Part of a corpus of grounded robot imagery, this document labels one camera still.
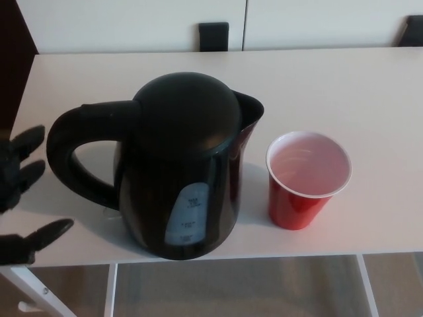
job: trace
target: electric kettle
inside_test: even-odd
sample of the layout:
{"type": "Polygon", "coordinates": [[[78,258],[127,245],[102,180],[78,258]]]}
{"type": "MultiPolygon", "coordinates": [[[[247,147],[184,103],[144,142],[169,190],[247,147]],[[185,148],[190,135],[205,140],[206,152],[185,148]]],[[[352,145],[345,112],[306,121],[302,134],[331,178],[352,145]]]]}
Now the electric kettle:
{"type": "Polygon", "coordinates": [[[117,209],[142,248],[171,260],[203,256],[231,233],[243,150],[263,105],[199,73],[147,83],[131,101],[84,104],[47,140],[53,173],[75,193],[117,209]],[[114,185],[78,161],[85,143],[113,140],[114,185]]]}

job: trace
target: red plastic cup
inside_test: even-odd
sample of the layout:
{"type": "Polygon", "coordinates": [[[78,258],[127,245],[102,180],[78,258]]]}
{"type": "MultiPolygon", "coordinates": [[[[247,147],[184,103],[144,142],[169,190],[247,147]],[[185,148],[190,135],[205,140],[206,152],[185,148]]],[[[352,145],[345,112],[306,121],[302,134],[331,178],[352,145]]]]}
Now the red plastic cup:
{"type": "Polygon", "coordinates": [[[279,227],[298,230],[310,224],[328,200],[348,184],[347,152],[324,135],[298,131],[270,144],[269,214],[279,227]]]}

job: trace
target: table top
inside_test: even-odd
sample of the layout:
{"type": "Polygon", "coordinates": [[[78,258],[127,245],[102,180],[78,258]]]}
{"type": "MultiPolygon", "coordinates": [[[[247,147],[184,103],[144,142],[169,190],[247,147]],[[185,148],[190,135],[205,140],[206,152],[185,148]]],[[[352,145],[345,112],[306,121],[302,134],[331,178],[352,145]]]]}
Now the table top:
{"type": "MultiPolygon", "coordinates": [[[[225,53],[38,55],[13,128],[16,135],[82,103],[131,99],[166,73],[197,71],[259,99],[265,113],[245,152],[241,212],[233,232],[200,259],[423,250],[423,50],[372,48],[225,53]],[[329,135],[349,152],[353,175],[306,229],[267,216],[266,148],[295,130],[329,135]]],[[[78,149],[97,176],[112,179],[113,142],[78,149]]],[[[28,162],[46,158],[42,145],[28,162]]],[[[0,233],[26,235],[61,217],[75,226],[35,265],[155,262],[113,211],[67,189],[48,168],[2,218],[0,233]]]]}

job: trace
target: metal table leg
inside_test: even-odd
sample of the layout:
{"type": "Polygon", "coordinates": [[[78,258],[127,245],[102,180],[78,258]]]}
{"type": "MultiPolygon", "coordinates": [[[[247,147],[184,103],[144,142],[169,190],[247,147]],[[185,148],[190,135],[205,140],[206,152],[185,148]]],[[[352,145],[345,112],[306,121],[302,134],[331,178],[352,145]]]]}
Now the metal table leg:
{"type": "Polygon", "coordinates": [[[0,273],[36,304],[20,305],[28,311],[42,310],[53,317],[76,317],[27,267],[0,267],[0,273]]]}
{"type": "Polygon", "coordinates": [[[371,317],[379,317],[379,313],[377,312],[375,297],[373,295],[373,291],[371,290],[369,275],[367,274],[367,269],[365,268],[363,254],[357,254],[356,257],[357,257],[358,268],[360,269],[360,273],[362,275],[364,290],[365,290],[365,294],[367,295],[367,301],[369,303],[371,317]]]}
{"type": "Polygon", "coordinates": [[[104,307],[104,317],[113,317],[114,295],[116,292],[117,276],[118,276],[118,264],[110,264],[108,267],[106,305],[104,307]]]}

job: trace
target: white cabinet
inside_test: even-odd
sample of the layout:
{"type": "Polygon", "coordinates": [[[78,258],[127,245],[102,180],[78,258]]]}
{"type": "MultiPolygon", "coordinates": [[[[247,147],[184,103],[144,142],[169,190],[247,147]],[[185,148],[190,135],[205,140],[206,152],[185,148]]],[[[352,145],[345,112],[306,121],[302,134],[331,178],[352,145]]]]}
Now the white cabinet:
{"type": "Polygon", "coordinates": [[[249,0],[246,50],[392,46],[422,0],[249,0]]]}
{"type": "Polygon", "coordinates": [[[245,0],[18,0],[40,53],[198,49],[199,22],[228,22],[241,50],[245,0]]]}

